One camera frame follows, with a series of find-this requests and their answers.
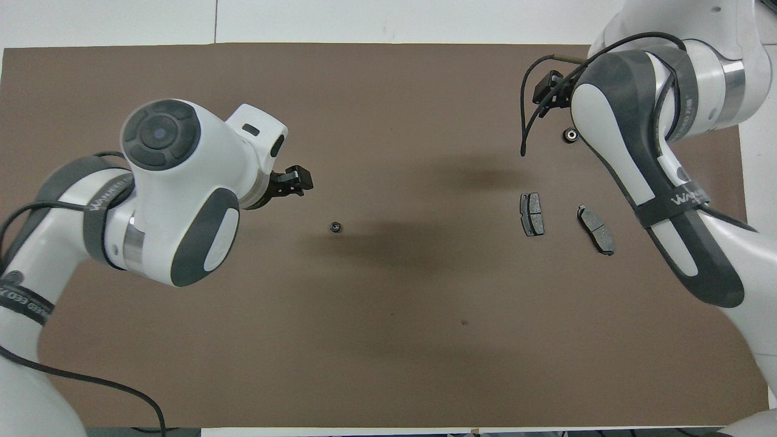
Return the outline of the dark rectangular brake pad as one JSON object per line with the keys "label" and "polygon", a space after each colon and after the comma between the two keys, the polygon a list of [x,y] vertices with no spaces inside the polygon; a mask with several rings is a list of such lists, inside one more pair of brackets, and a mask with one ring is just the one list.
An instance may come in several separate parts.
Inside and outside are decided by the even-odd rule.
{"label": "dark rectangular brake pad", "polygon": [[521,225],[525,235],[539,236],[545,234],[541,200],[537,192],[521,194],[520,213]]}

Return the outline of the dark curved brake pad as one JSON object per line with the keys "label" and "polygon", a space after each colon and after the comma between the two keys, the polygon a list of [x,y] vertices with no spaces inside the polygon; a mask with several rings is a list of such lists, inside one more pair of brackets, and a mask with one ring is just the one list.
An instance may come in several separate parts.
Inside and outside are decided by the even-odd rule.
{"label": "dark curved brake pad", "polygon": [[614,236],[599,215],[586,205],[580,205],[577,219],[586,235],[591,239],[595,249],[606,256],[614,254]]}

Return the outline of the brown table mat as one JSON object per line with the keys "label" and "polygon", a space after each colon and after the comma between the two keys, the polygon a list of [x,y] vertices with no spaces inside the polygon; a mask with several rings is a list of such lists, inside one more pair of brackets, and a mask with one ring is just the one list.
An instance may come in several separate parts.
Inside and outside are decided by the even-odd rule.
{"label": "brown table mat", "polygon": [[[519,86],[546,53],[586,47],[6,50],[0,219],[64,163],[118,149],[128,115],[160,98],[261,108],[290,132],[276,169],[314,180],[244,211],[223,265],[189,287],[83,263],[42,362],[141,390],[173,427],[728,425],[766,410],[738,330],[680,284],[588,147],[562,142],[569,112],[537,121],[520,157]],[[544,235],[521,225],[529,192]]]}

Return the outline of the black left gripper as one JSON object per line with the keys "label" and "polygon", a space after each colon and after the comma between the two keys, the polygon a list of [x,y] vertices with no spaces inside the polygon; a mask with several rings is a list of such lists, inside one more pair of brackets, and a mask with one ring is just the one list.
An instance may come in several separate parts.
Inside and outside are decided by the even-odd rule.
{"label": "black left gripper", "polygon": [[[287,176],[291,183],[281,181],[282,176]],[[267,205],[275,197],[286,197],[289,194],[303,196],[305,191],[313,190],[313,177],[308,169],[300,165],[293,165],[286,168],[285,174],[279,172],[270,172],[268,188],[257,201],[247,206],[247,211],[255,210]]]}

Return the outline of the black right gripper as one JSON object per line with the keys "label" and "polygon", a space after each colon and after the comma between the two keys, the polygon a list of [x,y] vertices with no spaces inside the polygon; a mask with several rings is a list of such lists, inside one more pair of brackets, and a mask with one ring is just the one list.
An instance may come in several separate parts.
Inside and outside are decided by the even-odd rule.
{"label": "black right gripper", "polygon": [[[538,103],[539,118],[545,117],[552,109],[571,107],[575,78],[567,80],[558,90],[554,91],[555,87],[564,80],[565,77],[559,71],[548,71],[535,86],[532,102]],[[550,100],[543,101],[546,97],[550,97]]]}

